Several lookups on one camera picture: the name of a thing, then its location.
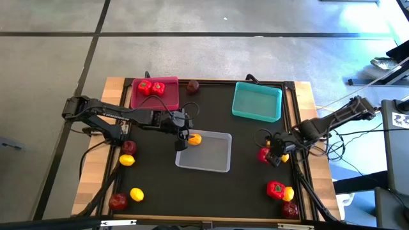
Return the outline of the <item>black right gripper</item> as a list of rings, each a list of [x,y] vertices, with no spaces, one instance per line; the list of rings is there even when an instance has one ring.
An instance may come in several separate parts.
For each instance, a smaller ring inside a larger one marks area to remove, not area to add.
[[[291,153],[297,150],[297,148],[298,141],[293,134],[288,132],[276,132],[270,139],[270,151],[272,153],[266,155],[266,161],[273,167],[278,167],[281,163],[281,157],[278,156]]]

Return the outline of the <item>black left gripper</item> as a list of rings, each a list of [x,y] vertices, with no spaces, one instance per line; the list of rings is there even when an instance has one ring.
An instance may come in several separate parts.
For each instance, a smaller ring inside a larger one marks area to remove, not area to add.
[[[185,109],[165,112],[160,119],[161,131],[179,138],[174,144],[176,151],[183,151],[188,148],[187,139],[192,127],[192,118],[185,112]]]

